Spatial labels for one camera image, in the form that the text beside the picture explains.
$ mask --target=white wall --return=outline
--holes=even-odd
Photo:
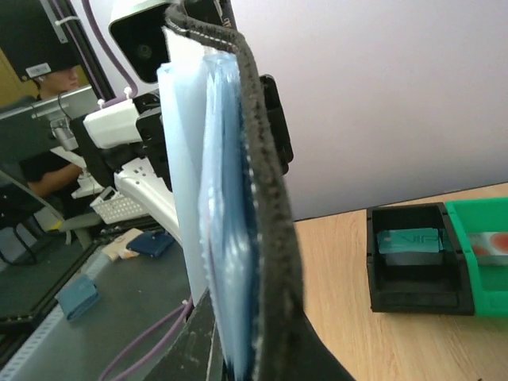
[[[232,1],[279,86],[296,218],[508,180],[508,2]]]
[[[110,19],[111,19],[111,10],[113,9],[113,4],[115,0],[90,0],[92,10],[94,11],[95,20],[97,20],[97,24],[99,28],[102,30],[102,35],[105,37],[106,41],[113,50],[115,56],[120,60],[121,64],[127,69],[129,74],[136,79],[136,83],[139,87],[140,94],[145,94],[151,90],[156,89],[154,85],[147,85],[146,83],[142,83],[134,70],[129,64],[129,61],[124,57],[121,50],[118,48],[113,38],[111,38],[110,31],[108,30]],[[93,33],[91,32],[90,24],[85,20],[82,0],[71,0],[71,4],[74,6],[75,12],[78,16],[82,18],[83,28],[88,35],[88,39],[92,45],[92,48],[95,50],[95,54],[97,55],[98,60],[100,61],[102,68],[104,69],[108,80],[111,83],[111,86],[117,96],[121,96],[124,94],[124,89],[127,86],[127,82],[121,77],[120,73],[118,73],[117,69],[111,63],[110,59],[107,58],[106,54],[102,50],[100,44],[93,37]]]

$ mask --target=clear plastic bag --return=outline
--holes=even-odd
[[[198,196],[202,174],[208,68],[202,57],[164,64],[157,72],[167,160],[192,295],[207,284],[199,244]]]
[[[240,78],[234,55],[219,53],[205,62],[213,93],[208,94],[199,203],[202,252],[225,358],[235,379],[242,379],[252,363],[259,258]]]

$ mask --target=black metal frame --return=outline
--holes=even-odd
[[[74,6],[70,2],[70,0],[56,0],[56,1],[58,2],[58,5],[61,8],[63,15],[65,17],[77,16]],[[52,6],[55,15],[59,15],[58,10],[55,9],[52,2],[50,2],[50,4]],[[69,33],[67,27],[71,30],[72,35],[75,37],[77,44],[79,45],[79,48],[83,52],[84,56],[87,58],[87,63],[88,66],[90,67],[91,73],[88,72],[87,66],[84,64],[83,58],[79,54],[78,47],[75,46],[75,42],[72,39],[72,36]],[[109,101],[110,99],[115,98],[115,93],[110,85],[110,81],[107,79],[106,74],[98,61],[98,58],[95,55],[94,49],[90,45],[90,41],[88,40],[88,37],[85,34],[83,27],[81,26],[81,23],[79,21],[69,21],[63,26],[62,30],[65,32],[65,36],[69,40],[70,46],[72,47],[72,50],[74,51],[74,54],[78,59],[81,67],[83,68],[83,71],[85,72],[88,82],[94,89],[95,95],[97,95],[98,98],[101,98],[99,97],[98,89],[95,88],[94,82],[91,80],[90,75],[93,75],[97,80],[97,83],[100,86],[100,91],[104,94],[105,101]]]

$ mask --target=wooden table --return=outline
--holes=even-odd
[[[408,203],[496,196],[508,184]],[[358,381],[508,379],[508,318],[372,313],[365,210],[296,226],[307,315]]]

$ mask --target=black fabric pouch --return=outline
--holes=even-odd
[[[244,36],[190,18],[178,6],[167,10],[166,25],[201,45],[234,54],[240,69],[245,151],[256,187],[253,202],[260,235],[259,319],[252,379],[351,379],[321,343],[303,310],[302,261],[291,206],[260,75]]]

